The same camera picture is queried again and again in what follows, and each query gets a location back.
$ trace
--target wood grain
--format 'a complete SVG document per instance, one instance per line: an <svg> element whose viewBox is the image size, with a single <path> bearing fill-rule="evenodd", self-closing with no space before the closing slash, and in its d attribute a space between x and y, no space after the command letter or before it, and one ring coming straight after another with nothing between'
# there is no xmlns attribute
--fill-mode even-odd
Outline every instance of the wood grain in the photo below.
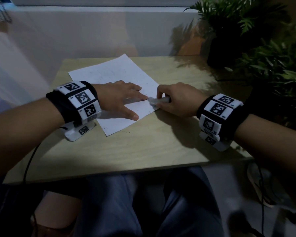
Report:
<svg viewBox="0 0 296 237"><path fill-rule="evenodd" d="M71 81L68 71L111 59L65 59L51 89ZM249 88L241 87L238 83L217 82L222 72L208 68L200 56L131 59L159 84L181 81L207 94L225 93L240 100L245 100L250 93ZM218 152L200 139L199 132L196 118L179 118L162 110L108 137L98 124L75 142L67 141L61 131L57 130L42 142L29 168L27 180L41 182L102 172L195 165L249 157L234 142L232 148ZM18 183L22 180L30 155L9 171L5 183Z"/></svg>

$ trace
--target finger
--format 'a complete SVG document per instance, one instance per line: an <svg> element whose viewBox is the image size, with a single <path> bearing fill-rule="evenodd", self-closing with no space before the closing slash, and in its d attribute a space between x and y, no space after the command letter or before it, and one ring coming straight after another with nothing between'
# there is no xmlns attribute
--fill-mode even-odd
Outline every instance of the finger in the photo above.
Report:
<svg viewBox="0 0 296 237"><path fill-rule="evenodd" d="M160 102L156 105L156 107L160 108L161 110L175 114L175 109L171 103Z"/></svg>
<svg viewBox="0 0 296 237"><path fill-rule="evenodd" d="M140 91L141 90L141 87L134 84L134 83L126 83L126 86L127 86L127 89L130 89L130 90L135 90L135 91Z"/></svg>
<svg viewBox="0 0 296 237"><path fill-rule="evenodd" d="M157 98L158 99L162 98L163 93L170 96L170 94L171 94L170 86L171 85L158 85Z"/></svg>
<svg viewBox="0 0 296 237"><path fill-rule="evenodd" d="M124 105L120 107L120 113L125 116L125 118L131 119L133 121L137 121L139 119L139 116L134 111L128 109Z"/></svg>
<svg viewBox="0 0 296 237"><path fill-rule="evenodd" d="M127 92L126 98L138 98L141 100L147 100L148 96L140 93L139 91L130 90Z"/></svg>
<svg viewBox="0 0 296 237"><path fill-rule="evenodd" d="M119 85L119 84L124 84L125 82L123 81L123 80L119 80L119 81L116 81L116 82L114 82L114 84L117 84L117 85Z"/></svg>

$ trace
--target person's left arm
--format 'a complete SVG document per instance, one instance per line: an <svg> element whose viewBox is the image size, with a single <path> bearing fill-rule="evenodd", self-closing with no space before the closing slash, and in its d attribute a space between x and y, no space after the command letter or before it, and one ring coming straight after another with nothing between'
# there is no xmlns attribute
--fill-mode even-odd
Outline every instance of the person's left arm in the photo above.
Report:
<svg viewBox="0 0 296 237"><path fill-rule="evenodd" d="M124 106L127 98L148 99L141 87L118 81L93 85L102 110L117 112L138 120L138 115ZM9 171L34 147L64 124L58 109L47 99L10 109L0 114L0 176Z"/></svg>

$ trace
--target table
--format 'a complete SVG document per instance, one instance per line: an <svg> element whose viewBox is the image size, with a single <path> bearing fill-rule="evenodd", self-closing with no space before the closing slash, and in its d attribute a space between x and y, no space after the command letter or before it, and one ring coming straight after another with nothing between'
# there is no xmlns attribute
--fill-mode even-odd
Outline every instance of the table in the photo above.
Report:
<svg viewBox="0 0 296 237"><path fill-rule="evenodd" d="M71 81L68 71L99 64L113 58L65 59L51 89ZM159 84L179 81L206 94L224 93L245 100L249 87L235 82L218 82L222 73L209 68L201 56L132 57ZM242 159L250 155L235 142L218 152L199 137L197 118L179 118L162 110L108 137L97 124L75 142L64 139L60 130L38 148L27 174L28 182L45 182L103 172L121 172L195 165ZM10 170L4 183L20 183L32 151Z"/></svg>

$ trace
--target shoe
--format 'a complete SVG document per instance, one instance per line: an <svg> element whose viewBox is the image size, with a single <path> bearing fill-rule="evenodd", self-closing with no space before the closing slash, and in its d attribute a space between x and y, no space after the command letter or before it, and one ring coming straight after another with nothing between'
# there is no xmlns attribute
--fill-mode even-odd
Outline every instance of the shoe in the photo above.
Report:
<svg viewBox="0 0 296 237"><path fill-rule="evenodd" d="M261 168L261 173L263 176L263 182L264 186L262 186L262 181L261 181L261 176L259 172L259 168L256 163L250 163L247 168L247 176L251 184L253 185L253 188L255 192L257 193L257 196L262 203L262 193L261 190L264 189L263 191L263 204L267 207L274 207L277 202L281 202L281 199L277 198L273 189L272 189L272 182L273 182L273 177L272 174L266 170Z"/></svg>

